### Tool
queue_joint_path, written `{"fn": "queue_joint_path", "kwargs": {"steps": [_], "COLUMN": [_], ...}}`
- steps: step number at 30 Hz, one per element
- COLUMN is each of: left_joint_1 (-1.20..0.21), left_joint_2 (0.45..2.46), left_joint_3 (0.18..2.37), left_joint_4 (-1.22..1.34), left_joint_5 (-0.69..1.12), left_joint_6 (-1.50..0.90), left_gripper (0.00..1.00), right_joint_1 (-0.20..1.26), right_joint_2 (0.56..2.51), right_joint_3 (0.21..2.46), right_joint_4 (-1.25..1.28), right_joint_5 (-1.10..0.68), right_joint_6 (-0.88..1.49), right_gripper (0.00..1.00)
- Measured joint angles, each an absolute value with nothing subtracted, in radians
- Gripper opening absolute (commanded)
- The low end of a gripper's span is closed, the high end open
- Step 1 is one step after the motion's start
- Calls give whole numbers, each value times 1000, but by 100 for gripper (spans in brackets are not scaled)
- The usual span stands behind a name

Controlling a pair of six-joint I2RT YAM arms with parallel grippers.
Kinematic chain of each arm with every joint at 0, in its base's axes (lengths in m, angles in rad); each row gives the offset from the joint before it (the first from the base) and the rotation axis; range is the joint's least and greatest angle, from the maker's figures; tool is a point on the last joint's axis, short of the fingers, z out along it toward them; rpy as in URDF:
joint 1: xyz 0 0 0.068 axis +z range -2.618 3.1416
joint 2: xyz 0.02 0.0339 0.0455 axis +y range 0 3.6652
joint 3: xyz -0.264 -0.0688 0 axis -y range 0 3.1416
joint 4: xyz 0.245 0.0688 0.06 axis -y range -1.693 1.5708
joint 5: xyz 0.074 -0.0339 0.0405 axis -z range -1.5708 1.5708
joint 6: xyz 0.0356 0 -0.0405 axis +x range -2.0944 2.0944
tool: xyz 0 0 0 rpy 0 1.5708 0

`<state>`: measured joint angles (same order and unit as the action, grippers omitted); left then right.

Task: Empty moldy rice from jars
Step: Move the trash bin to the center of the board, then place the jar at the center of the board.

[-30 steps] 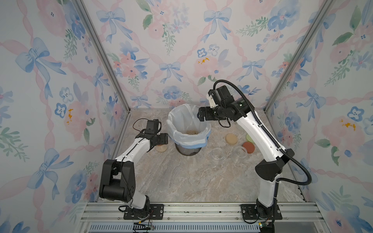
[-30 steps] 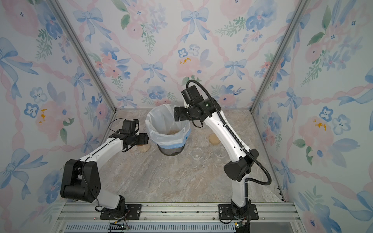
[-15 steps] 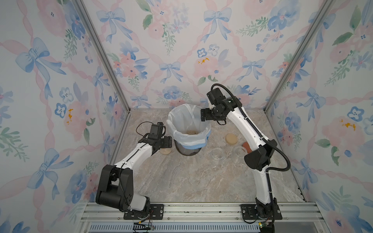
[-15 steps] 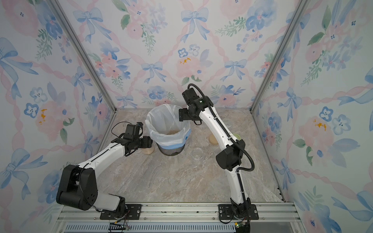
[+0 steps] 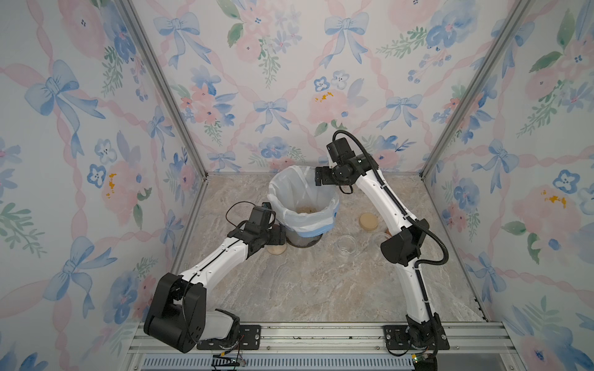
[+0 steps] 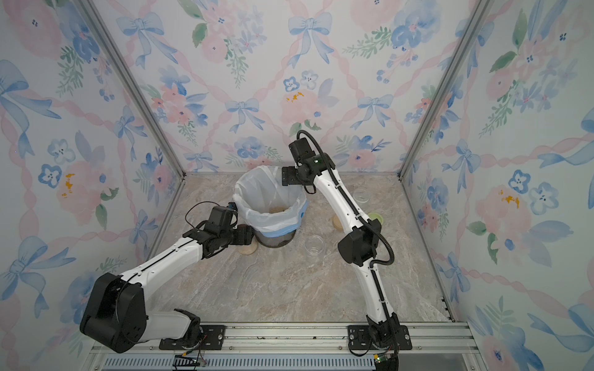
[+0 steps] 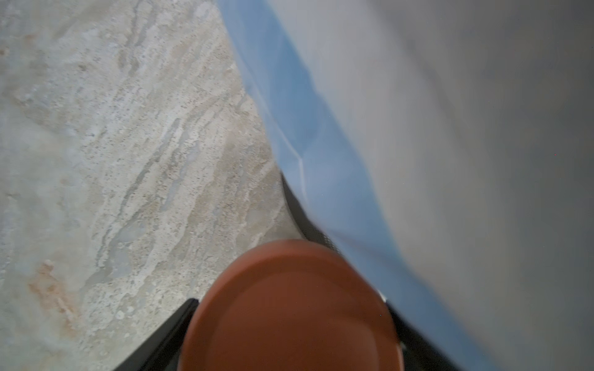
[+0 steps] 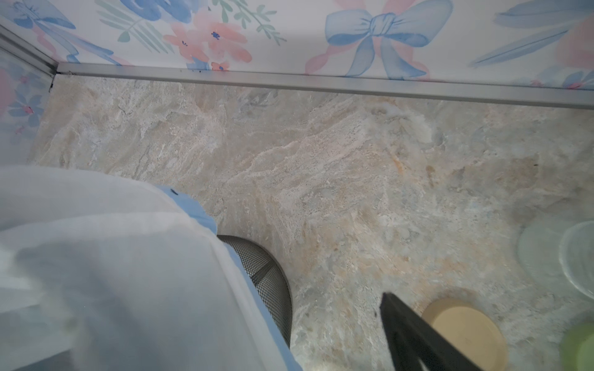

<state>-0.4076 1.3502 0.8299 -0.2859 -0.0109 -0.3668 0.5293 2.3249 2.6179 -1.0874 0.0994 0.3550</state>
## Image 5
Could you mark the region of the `glass jar with rice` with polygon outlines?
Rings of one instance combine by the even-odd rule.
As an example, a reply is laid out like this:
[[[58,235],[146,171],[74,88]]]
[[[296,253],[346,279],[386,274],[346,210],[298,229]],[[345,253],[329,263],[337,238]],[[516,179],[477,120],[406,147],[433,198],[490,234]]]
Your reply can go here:
[[[351,235],[343,235],[335,242],[336,252],[341,258],[352,258],[358,249],[356,239]]]

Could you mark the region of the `red lid jar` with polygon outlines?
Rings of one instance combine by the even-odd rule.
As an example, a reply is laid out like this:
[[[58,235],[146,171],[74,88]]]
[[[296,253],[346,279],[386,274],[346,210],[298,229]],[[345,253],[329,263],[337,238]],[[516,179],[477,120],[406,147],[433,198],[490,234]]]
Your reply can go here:
[[[266,250],[269,254],[271,255],[282,255],[286,252],[287,250],[287,245],[283,244],[283,245],[272,245],[272,246],[267,246]]]

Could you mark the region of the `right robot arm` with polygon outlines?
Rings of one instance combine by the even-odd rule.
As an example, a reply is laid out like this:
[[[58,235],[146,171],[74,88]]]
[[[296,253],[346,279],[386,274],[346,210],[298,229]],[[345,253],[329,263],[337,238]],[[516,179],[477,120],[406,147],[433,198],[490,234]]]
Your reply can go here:
[[[428,223],[417,219],[404,206],[366,151],[356,154],[345,138],[332,140],[326,149],[331,165],[316,168],[316,185],[357,187],[372,202],[390,233],[381,243],[381,252],[396,266],[405,295],[408,345],[416,349],[430,347],[436,342],[436,317],[417,263]]]

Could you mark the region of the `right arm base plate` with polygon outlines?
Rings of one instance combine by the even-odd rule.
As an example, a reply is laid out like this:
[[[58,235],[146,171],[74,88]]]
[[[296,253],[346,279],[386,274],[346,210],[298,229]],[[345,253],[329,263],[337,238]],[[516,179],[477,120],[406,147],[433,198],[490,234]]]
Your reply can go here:
[[[439,351],[450,350],[450,343],[441,325],[437,325],[437,331],[433,329],[425,332],[417,330],[408,325],[386,325],[382,327],[387,349],[391,351],[422,351],[424,349],[433,350],[435,347]]]

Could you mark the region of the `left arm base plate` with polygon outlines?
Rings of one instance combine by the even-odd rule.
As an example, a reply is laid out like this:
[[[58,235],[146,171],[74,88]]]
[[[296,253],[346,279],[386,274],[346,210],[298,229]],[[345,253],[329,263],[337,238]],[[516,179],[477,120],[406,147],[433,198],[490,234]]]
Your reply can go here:
[[[233,349],[259,350],[260,342],[260,325],[239,325],[233,327],[226,338],[199,341],[196,348],[198,350],[220,352],[232,351]]]

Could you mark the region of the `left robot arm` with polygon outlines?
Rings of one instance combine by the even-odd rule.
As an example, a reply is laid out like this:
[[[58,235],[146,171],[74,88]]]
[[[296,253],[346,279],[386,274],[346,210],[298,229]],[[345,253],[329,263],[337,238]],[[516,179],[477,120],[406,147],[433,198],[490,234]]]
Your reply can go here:
[[[200,346],[237,348],[241,320],[222,309],[209,312],[208,292],[262,248],[286,242],[285,229],[275,217],[270,203],[254,205],[248,220],[229,232],[213,253],[180,274],[162,276],[144,320],[145,334],[182,353]]]

